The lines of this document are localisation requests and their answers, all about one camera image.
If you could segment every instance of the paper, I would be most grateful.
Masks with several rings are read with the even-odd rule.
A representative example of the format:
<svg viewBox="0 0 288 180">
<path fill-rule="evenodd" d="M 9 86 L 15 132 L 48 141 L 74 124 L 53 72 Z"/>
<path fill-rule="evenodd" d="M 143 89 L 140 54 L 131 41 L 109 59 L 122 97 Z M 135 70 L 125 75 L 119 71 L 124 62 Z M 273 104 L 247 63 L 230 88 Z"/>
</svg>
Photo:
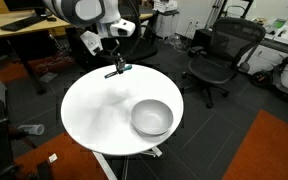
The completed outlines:
<svg viewBox="0 0 288 180">
<path fill-rule="evenodd" d="M 56 76 L 57 76 L 57 74 L 48 72 L 48 73 L 46 73 L 44 76 L 42 76 L 42 77 L 40 78 L 40 80 L 43 81 L 43 82 L 50 82 L 50 81 L 51 81 L 52 79 L 54 79 Z"/>
<path fill-rule="evenodd" d="M 50 163 L 52 163 L 52 162 L 54 162 L 54 161 L 57 160 L 57 156 L 56 156 L 56 154 L 54 153 L 52 156 L 48 157 L 48 159 L 49 159 Z"/>
</svg>

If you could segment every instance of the desk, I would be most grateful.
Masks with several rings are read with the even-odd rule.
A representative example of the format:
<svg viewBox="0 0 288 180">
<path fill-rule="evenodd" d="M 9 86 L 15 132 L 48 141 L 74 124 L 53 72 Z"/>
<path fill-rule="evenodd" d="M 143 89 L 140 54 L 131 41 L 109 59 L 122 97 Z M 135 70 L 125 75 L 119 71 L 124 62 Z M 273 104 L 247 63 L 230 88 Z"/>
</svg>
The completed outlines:
<svg viewBox="0 0 288 180">
<path fill-rule="evenodd" d="M 158 146 L 178 127 L 183 115 L 183 98 L 177 86 L 164 74 L 144 66 L 109 79 L 115 66 L 94 70 L 67 91 L 61 108 L 63 125 L 82 146 L 106 155 L 127 156 Z M 174 121 L 166 133 L 145 136 L 131 124 L 133 106 L 144 99 L 167 104 Z"/>
<path fill-rule="evenodd" d="M 149 19 L 149 18 L 153 17 L 153 13 L 151 12 L 152 11 L 151 9 L 145 8 L 145 7 L 142 7 L 140 9 L 143 9 L 142 10 L 143 13 L 147 13 L 147 14 L 141 14 L 141 17 L 140 17 L 141 19 Z M 128 16 L 128 9 L 127 8 L 124 9 L 124 12 L 121 12 L 121 14 L 122 14 L 122 17 Z M 17 20 L 24 19 L 24 18 L 29 17 L 31 15 L 32 15 L 31 12 L 0 14 L 0 26 L 14 22 L 14 21 L 17 21 Z M 37 93 L 39 93 L 39 94 L 42 94 L 45 92 L 45 87 L 41 84 L 39 77 L 35 74 L 35 72 L 32 70 L 32 68 L 28 64 L 27 61 L 29 61 L 31 59 L 27 56 L 27 53 L 25 53 L 25 52 L 21 53 L 21 52 L 23 52 L 23 50 L 20 48 L 20 46 L 21 46 L 21 43 L 23 42 L 23 38 L 21 40 L 21 43 L 17 43 L 18 48 L 15 48 L 15 42 L 13 41 L 13 43 L 12 43 L 11 39 L 14 39 L 13 36 L 25 35 L 25 34 L 34 33 L 37 31 L 43 31 L 43 30 L 52 29 L 52 28 L 70 26 L 70 24 L 68 24 L 67 22 L 62 21 L 62 20 L 58 19 L 57 17 L 55 17 L 55 18 L 57 19 L 57 21 L 55 21 L 55 22 L 48 22 L 45 20 L 45 21 L 39 22 L 37 24 L 34 24 L 32 26 L 29 26 L 27 28 L 21 29 L 21 30 L 16 31 L 16 32 L 3 31 L 0 29 L 0 37 L 7 37 L 8 38 L 10 44 L 14 48 L 14 51 L 17 53 L 18 57 L 21 59 L 23 65 L 24 65 L 26 71 L 30 75 L 33 86 L 35 87 Z"/>
<path fill-rule="evenodd" d="M 17 12 L 17 13 L 8 13 L 8 14 L 0 14 L 0 26 L 3 26 L 5 24 L 12 23 L 14 21 L 18 21 L 27 17 L 32 16 L 33 14 L 31 12 Z M 16 32 L 11 31 L 3 31 L 0 29 L 0 37 L 7 37 L 7 36 L 15 36 L 20 34 L 26 34 L 26 33 L 32 33 L 36 31 L 42 31 L 47 29 L 53 29 L 58 27 L 67 27 L 70 26 L 67 22 L 52 16 L 57 19 L 55 22 L 48 22 L 48 21 L 42 21 L 37 24 L 34 24 L 32 26 L 29 26 L 27 28 L 21 29 Z"/>
<path fill-rule="evenodd" d="M 31 12 L 17 12 L 17 13 L 8 13 L 8 14 L 0 14 L 0 26 L 17 21 L 17 20 L 21 20 L 27 17 L 32 16 Z M 56 18 L 57 21 L 55 22 L 48 22 L 48 21 L 42 21 L 40 23 L 34 24 L 32 26 L 29 26 L 27 28 L 21 29 L 19 31 L 16 32 L 10 32 L 10 31 L 3 31 L 0 29 L 0 37 L 7 37 L 9 43 L 12 45 L 14 51 L 16 52 L 16 54 L 18 55 L 18 57 L 21 59 L 21 62 L 23 63 L 27 73 L 29 74 L 30 78 L 31 78 L 31 82 L 34 86 L 34 88 L 36 89 L 38 94 L 42 94 L 45 92 L 45 87 L 41 84 L 39 77 L 35 74 L 35 72 L 32 70 L 32 68 L 30 67 L 30 65 L 28 64 L 29 60 L 32 60 L 31 57 L 28 55 L 30 54 L 29 52 L 27 53 L 27 50 L 31 50 L 31 49 L 35 49 L 34 47 L 34 43 L 32 42 L 29 38 L 29 36 L 27 36 L 27 34 L 29 33 L 37 33 L 38 31 L 41 31 L 41 37 L 44 37 L 44 39 L 40 39 L 40 42 L 36 42 L 37 44 L 39 44 L 40 46 L 42 44 L 46 42 L 49 42 L 49 44 L 54 43 L 51 42 L 51 40 L 48 38 L 48 32 L 47 33 L 42 33 L 42 31 L 45 31 L 47 29 L 52 29 L 52 28 L 58 28 L 58 27 L 68 27 L 69 24 Z M 45 45 L 45 49 L 43 49 L 45 51 L 45 54 L 50 54 L 51 52 L 51 47 Z"/>
</svg>

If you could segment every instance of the chair backrest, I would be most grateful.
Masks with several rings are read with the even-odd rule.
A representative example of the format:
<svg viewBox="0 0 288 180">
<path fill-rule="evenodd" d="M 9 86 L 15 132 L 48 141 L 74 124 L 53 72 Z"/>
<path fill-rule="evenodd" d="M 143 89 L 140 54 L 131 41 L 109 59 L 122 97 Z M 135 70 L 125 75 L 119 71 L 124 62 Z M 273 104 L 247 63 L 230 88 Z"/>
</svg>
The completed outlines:
<svg viewBox="0 0 288 180">
<path fill-rule="evenodd" d="M 265 29 L 248 20 L 221 18 L 214 23 L 209 53 L 232 62 L 236 68 L 241 57 L 265 37 Z"/>
</svg>

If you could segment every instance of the orange carpet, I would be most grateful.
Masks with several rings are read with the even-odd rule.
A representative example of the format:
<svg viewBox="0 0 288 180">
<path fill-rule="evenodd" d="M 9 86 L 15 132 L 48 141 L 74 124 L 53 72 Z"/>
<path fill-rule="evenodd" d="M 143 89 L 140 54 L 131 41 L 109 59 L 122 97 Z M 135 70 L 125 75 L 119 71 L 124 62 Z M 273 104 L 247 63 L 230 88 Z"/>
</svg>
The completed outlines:
<svg viewBox="0 0 288 180">
<path fill-rule="evenodd" d="M 46 72 L 57 73 L 57 72 L 60 72 L 60 70 L 63 70 L 69 67 L 70 65 L 75 64 L 75 61 L 64 61 L 56 65 L 46 66 L 47 69 L 44 66 L 38 67 L 41 64 L 49 63 L 49 62 L 52 62 L 52 58 L 44 58 L 44 59 L 29 61 L 29 65 L 31 66 L 33 71 L 38 76 L 41 77 L 44 74 L 46 74 Z M 14 63 L 12 62 L 12 60 L 6 60 L 0 63 L 0 80 L 3 83 L 8 83 L 16 79 L 22 79 L 25 77 L 28 77 L 28 74 L 24 68 L 24 65 L 21 64 L 20 62 Z"/>
<path fill-rule="evenodd" d="M 36 166 L 53 153 L 57 160 L 50 164 L 54 180 L 107 180 L 93 153 L 63 133 L 15 160 L 21 173 L 37 172 Z"/>
<path fill-rule="evenodd" d="M 224 180 L 288 180 L 288 124 L 261 110 Z"/>
</svg>

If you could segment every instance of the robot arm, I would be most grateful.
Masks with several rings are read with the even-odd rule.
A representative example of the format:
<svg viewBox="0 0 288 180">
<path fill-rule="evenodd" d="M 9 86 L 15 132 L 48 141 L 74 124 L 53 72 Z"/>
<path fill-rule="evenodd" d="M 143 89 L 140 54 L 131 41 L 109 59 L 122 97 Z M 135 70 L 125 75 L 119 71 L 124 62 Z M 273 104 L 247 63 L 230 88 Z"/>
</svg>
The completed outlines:
<svg viewBox="0 0 288 180">
<path fill-rule="evenodd" d="M 94 56 L 103 51 L 102 38 L 129 37 L 135 30 L 134 23 L 121 18 L 118 0 L 43 1 L 55 16 L 76 27 L 84 28 L 96 23 L 98 34 L 86 31 L 81 35 L 83 43 Z M 110 58 L 115 61 L 117 72 L 123 73 L 125 68 L 123 58 L 112 54 Z"/>
</svg>

